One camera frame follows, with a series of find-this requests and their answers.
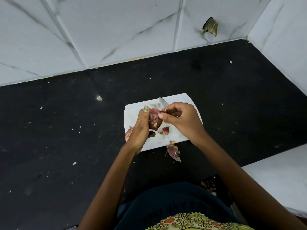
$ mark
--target knife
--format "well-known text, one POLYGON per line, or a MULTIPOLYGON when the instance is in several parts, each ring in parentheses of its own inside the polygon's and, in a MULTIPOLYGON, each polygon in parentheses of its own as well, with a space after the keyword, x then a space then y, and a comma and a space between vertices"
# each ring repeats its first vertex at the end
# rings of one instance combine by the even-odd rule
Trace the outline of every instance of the knife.
POLYGON ((163 105, 163 107, 166 107, 166 106, 169 105, 169 104, 168 104, 163 98, 161 98, 161 97, 159 97, 159 101, 160 101, 160 103, 163 105))

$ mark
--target right hand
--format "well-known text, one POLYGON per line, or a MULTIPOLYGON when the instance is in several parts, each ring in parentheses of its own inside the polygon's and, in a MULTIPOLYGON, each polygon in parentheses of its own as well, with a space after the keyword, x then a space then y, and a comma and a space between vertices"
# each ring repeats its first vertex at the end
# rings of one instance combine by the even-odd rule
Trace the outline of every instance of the right hand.
POLYGON ((207 134, 193 105, 174 102, 159 113, 159 118, 174 125, 194 145, 201 143, 207 134))

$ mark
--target left hand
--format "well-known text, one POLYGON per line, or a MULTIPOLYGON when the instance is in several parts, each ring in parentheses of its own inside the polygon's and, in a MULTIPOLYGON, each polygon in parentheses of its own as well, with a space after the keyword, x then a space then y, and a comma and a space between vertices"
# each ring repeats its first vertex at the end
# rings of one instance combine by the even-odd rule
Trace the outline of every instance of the left hand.
POLYGON ((129 136, 128 144, 130 147, 136 150, 135 154, 139 154, 144 143, 146 142, 149 134, 149 107, 144 106, 144 109, 138 113, 138 119, 136 120, 135 126, 131 135, 129 136))

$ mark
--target white cutting board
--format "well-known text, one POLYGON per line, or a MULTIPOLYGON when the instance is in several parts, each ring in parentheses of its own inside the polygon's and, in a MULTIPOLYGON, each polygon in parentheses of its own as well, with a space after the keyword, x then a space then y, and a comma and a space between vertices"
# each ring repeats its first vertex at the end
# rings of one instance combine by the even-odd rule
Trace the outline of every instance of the white cutting board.
MULTIPOLYGON (((173 102, 186 102, 188 104, 194 105, 195 109, 197 110, 198 116, 201 119, 201 116, 198 112, 197 107, 195 106, 192 99, 186 93, 181 93, 181 94, 176 94, 176 95, 173 95, 173 96, 163 97, 163 99, 168 104, 171 104, 173 102)), ((138 113, 139 113, 140 109, 144 108, 145 105, 147 105, 149 108, 157 108, 159 110, 162 110, 164 108, 164 106, 160 103, 159 98, 126 105, 125 111, 124 111, 125 132, 129 129, 129 126, 134 127, 135 122, 138 118, 138 113)), ((158 131, 154 131, 154 132, 156 133, 156 136, 147 139, 141 151, 146 151, 146 150, 150 150, 150 149, 158 148, 158 147, 165 147, 167 144, 169 144, 170 140, 173 140, 176 143, 188 140, 188 138, 183 136, 177 130, 177 128, 175 128, 171 124, 165 123, 164 121, 162 122, 158 131), (163 127, 168 127, 168 126, 169 126, 169 134, 168 135, 159 134, 159 131, 161 131, 163 127)))

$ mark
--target yellow floral print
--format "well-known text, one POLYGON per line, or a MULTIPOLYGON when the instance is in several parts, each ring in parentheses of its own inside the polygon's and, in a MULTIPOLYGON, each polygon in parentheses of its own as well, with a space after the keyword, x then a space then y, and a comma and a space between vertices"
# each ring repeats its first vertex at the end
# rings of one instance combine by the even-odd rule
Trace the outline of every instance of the yellow floral print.
POLYGON ((238 223, 220 223, 209 219, 199 212, 179 213, 169 216, 146 230, 253 230, 243 224, 238 223))

